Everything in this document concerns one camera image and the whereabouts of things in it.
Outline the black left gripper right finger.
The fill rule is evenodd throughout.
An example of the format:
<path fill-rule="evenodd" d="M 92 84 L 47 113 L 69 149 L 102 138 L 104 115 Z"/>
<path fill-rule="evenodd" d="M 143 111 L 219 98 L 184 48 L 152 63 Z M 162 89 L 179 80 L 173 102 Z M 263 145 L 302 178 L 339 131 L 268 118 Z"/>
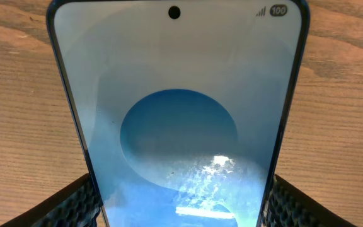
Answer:
<path fill-rule="evenodd" d="M 355 227 L 278 175 L 274 175 L 260 226 Z"/>

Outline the blue Galaxy smartphone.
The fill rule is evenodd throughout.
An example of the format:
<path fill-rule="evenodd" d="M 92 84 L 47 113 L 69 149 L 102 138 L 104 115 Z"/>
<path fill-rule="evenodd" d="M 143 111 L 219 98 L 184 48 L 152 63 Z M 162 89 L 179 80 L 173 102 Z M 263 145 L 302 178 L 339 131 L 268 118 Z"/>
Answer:
<path fill-rule="evenodd" d="M 52 1 L 46 24 L 107 226 L 260 226 L 306 1 Z"/>

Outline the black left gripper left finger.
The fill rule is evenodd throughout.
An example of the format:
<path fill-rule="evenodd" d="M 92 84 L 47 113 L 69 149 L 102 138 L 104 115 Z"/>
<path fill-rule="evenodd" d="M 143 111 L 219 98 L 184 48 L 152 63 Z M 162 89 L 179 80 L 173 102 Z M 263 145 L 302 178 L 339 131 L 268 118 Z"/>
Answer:
<path fill-rule="evenodd" d="M 96 227 L 99 195 L 87 173 L 1 227 Z"/>

